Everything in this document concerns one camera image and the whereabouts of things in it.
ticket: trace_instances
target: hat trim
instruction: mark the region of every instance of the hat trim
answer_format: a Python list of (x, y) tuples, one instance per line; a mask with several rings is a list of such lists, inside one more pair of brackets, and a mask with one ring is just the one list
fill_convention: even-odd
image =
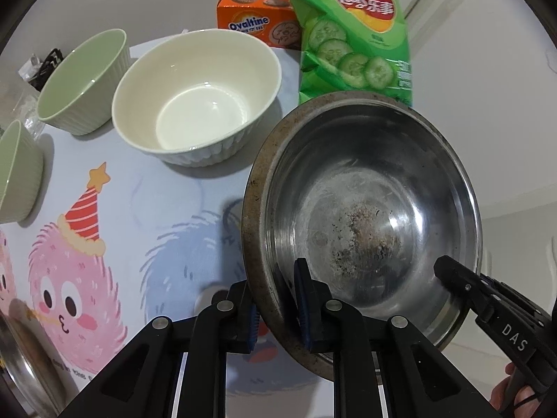
[(89, 256), (104, 255), (107, 247), (101, 238), (93, 240), (81, 237), (77, 232), (70, 228), (70, 224), (66, 221), (66, 216), (64, 214), (58, 217), (57, 224), (60, 229), (60, 233), (66, 241), (68, 241), (68, 244), (73, 246), (73, 248)]

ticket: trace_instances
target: green chip bag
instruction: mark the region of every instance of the green chip bag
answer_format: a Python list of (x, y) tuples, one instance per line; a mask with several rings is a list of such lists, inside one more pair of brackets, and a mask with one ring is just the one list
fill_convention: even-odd
[(300, 103), (369, 90), (411, 105), (410, 52), (398, 0), (290, 0), (300, 25)]

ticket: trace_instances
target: green bowl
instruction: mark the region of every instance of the green bowl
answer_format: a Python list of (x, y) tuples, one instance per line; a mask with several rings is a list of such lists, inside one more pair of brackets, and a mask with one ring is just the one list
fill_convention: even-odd
[(13, 121), (0, 138), (0, 159), (0, 223), (20, 222), (37, 199), (44, 163), (20, 121)]
[(126, 33), (98, 33), (72, 51), (47, 80), (38, 99), (39, 119), (73, 135), (107, 122), (112, 97), (130, 67)]

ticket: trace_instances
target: stainless steel basin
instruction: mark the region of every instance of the stainless steel basin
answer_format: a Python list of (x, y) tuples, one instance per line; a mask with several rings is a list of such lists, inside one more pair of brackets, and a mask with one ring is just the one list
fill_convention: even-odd
[(334, 297), (370, 317), (404, 315), (442, 346), (467, 309), (433, 264), (449, 255), (477, 270), (482, 252), (472, 185), (447, 140), (405, 105), (359, 91), (313, 99), (272, 131), (248, 181), (242, 244), (266, 324), (329, 379), (331, 360), (297, 334), (296, 258)]

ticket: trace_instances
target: bowl rim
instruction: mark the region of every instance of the bowl rim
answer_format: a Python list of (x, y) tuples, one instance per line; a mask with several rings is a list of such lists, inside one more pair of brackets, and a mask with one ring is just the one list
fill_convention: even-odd
[[(275, 65), (277, 67), (278, 80), (277, 80), (277, 83), (275, 85), (275, 89), (273, 90), (273, 92), (271, 94), (271, 97), (266, 102), (266, 104), (263, 106), (263, 109), (258, 114), (253, 116), (253, 118), (249, 119), (249, 121), (244, 122), (243, 124), (239, 125), (238, 127), (231, 130), (230, 132), (227, 132), (224, 135), (219, 136), (218, 138), (214, 138), (212, 140), (200, 143), (200, 144), (195, 145), (195, 146), (186, 146), (184, 148), (178, 148), (178, 149), (153, 149), (153, 148), (146, 148), (144, 146), (138, 145), (137, 143), (131, 141), (126, 135), (124, 135), (122, 133), (122, 130), (120, 129), (119, 124), (118, 124), (118, 117), (116, 116), (116, 112), (115, 112), (116, 99), (118, 97), (120, 87), (121, 87), (122, 83), (124, 82), (124, 80), (126, 80), (127, 75), (133, 73), (133, 70), (138, 63), (146, 61), (146, 60), (144, 60), (144, 58), (148, 58), (148, 57), (152, 56), (154, 54), (154, 52), (162, 50), (167, 44), (172, 43), (172, 42), (177, 42), (177, 39), (183, 39), (186, 36), (199, 36), (200, 33), (206, 33), (206, 32), (207, 33), (208, 32), (227, 33), (226, 36), (244, 36), (247, 42), (253, 42), (254, 41), (256, 43), (260, 43), (261, 46), (265, 47), (267, 49), (267, 51), (270, 54), (272, 54), (272, 57), (274, 58), (274, 61), (275, 61)], [(269, 47), (265, 42), (256, 38), (255, 36), (252, 36), (252, 35), (247, 34), (247, 33), (242, 33), (242, 32), (239, 32), (239, 31), (224, 29), (224, 28), (207, 28), (207, 29), (202, 29), (202, 30), (190, 31), (190, 32), (186, 32), (186, 33), (180, 33), (180, 34), (177, 34), (175, 36), (170, 37), (169, 39), (166, 39), (162, 43), (153, 47), (146, 54), (139, 57), (132, 64), (132, 66), (126, 71), (126, 73), (122, 77), (122, 80), (120, 80), (120, 83), (118, 83), (118, 86), (117, 86), (116, 91), (114, 93), (114, 97), (112, 98), (112, 109), (111, 109), (112, 110), (112, 123), (114, 124), (116, 132), (118, 132), (118, 135), (120, 135), (120, 137), (126, 143), (128, 143), (133, 148), (138, 149), (142, 152), (145, 152), (145, 153), (148, 153), (148, 154), (154, 154), (154, 155), (182, 154), (182, 153), (187, 153), (187, 152), (193, 152), (193, 151), (196, 151), (198, 149), (207, 148), (207, 146), (212, 146), (212, 145), (215, 145), (217, 143), (220, 143), (220, 142), (226, 140), (227, 138), (230, 138), (231, 136), (236, 135), (237, 133), (241, 132), (242, 130), (245, 130), (247, 127), (249, 127), (250, 125), (254, 124), (256, 121), (258, 121), (261, 118), (261, 116), (263, 116), (263, 114), (269, 109), (271, 104), (276, 99), (277, 95), (279, 94), (281, 84), (282, 84), (282, 66), (280, 64), (279, 58), (277, 57), (275, 52), (273, 52), (271, 47)]]
[(5, 136), (8, 133), (8, 131), (9, 130), (14, 130), (14, 129), (12, 129), (12, 127), (15, 127), (15, 126), (17, 126), (17, 128), (18, 128), (16, 148), (13, 150), (13, 155), (12, 155), (12, 160), (11, 160), (10, 166), (9, 166), (8, 176), (6, 177), (6, 187), (4, 188), (4, 192), (2, 193), (2, 195), (0, 195), (0, 209), (2, 209), (2, 204), (4, 204), (4, 199), (6, 198), (6, 195), (7, 195), (8, 186), (9, 186), (9, 179), (10, 179), (10, 177), (12, 177), (13, 166), (16, 163), (16, 155), (17, 155), (17, 151), (19, 149), (19, 145), (21, 143), (21, 130), (23, 130), (23, 124), (21, 123), (21, 121), (19, 121), (19, 119), (14, 119), (12, 122), (10, 122), (9, 125), (8, 125), (8, 128), (6, 129), (6, 131), (4, 133), (2, 133), (2, 137), (0, 138), (0, 145), (1, 145), (2, 140), (5, 140)]
[[(290, 310), (292, 304), (284, 303), (281, 300), (281, 291), (279, 290), (281, 284), (275, 281), (272, 272), (264, 268), (269, 264), (267, 238), (265, 237), (265, 210), (272, 178), (290, 141), (296, 136), (300, 128), (313, 121), (314, 118), (344, 103), (350, 103), (350, 105), (369, 105), (373, 103), (402, 111), (437, 139), (457, 168), (470, 197), (477, 241), (473, 266), (475, 273), (480, 271), (483, 255), (480, 210), (472, 188), (472, 182), (449, 142), (417, 111), (396, 102), (394, 99), (368, 91), (337, 91), (323, 94), (292, 110), (271, 131), (253, 162), (242, 207), (242, 253), (253, 300), (269, 330), (296, 361), (314, 374), (328, 380), (333, 380), (331, 362), (322, 354), (311, 354), (305, 349), (299, 337), (295, 315), (292, 312), (285, 312), (285, 310)], [(450, 342), (464, 322), (468, 311), (469, 308), (466, 303), (461, 303), (459, 314), (443, 332), (439, 340), (434, 342), (439, 348), (444, 348)]]
[[(98, 74), (96, 77), (94, 77), (95, 83), (93, 83), (89, 88), (87, 88), (88, 90), (90, 90), (91, 88), (97, 87), (99, 85), (99, 80), (101, 80), (101, 78), (104, 77), (104, 75), (107, 73), (108, 69), (110, 69), (113, 66), (116, 59), (121, 55), (122, 50), (124, 50), (126, 48), (126, 46), (127, 46), (127, 34), (124, 30), (122, 30), (121, 28), (111, 28), (109, 30), (104, 30), (100, 33), (97, 33), (94, 36), (91, 36), (90, 38), (88, 38), (87, 40), (85, 40), (81, 44), (79, 44), (75, 49), (73, 49), (70, 52), (70, 54), (60, 63), (60, 66), (62, 66), (64, 61), (68, 61), (68, 58), (70, 58), (72, 55), (76, 54), (79, 50), (83, 49), (83, 47), (85, 47), (88, 43), (96, 40), (98, 37), (104, 36), (106, 33), (112, 33), (112, 32), (121, 32), (124, 35), (124, 40), (122, 41), (122, 45), (120, 46), (120, 48), (118, 49), (118, 52), (116, 53), (116, 55), (114, 55), (114, 57), (112, 58), (110, 63), (102, 70), (102, 72), (100, 74)], [(43, 98), (43, 96), (45, 95), (45, 91), (48, 89), (47, 87), (48, 87), (48, 84), (51, 82), (52, 77), (54, 77), (58, 71), (63, 70), (63, 69), (60, 69), (60, 66), (58, 66), (56, 69), (54, 69), (54, 72), (52, 72), (51, 76), (46, 81), (45, 86), (43, 87), (41, 93), (38, 96), (37, 114), (38, 114), (38, 119), (42, 122), (48, 123), (49, 121), (52, 121), (53, 119), (59, 117), (60, 114), (64, 113), (69, 107), (74, 105), (77, 101), (81, 100), (82, 96), (85, 94), (85, 93), (78, 94), (65, 107), (60, 108), (57, 112), (53, 113), (52, 115), (46, 116), (46, 117), (41, 117), (41, 115), (38, 112), (38, 110), (40, 108), (40, 105), (41, 105), (41, 98)]]

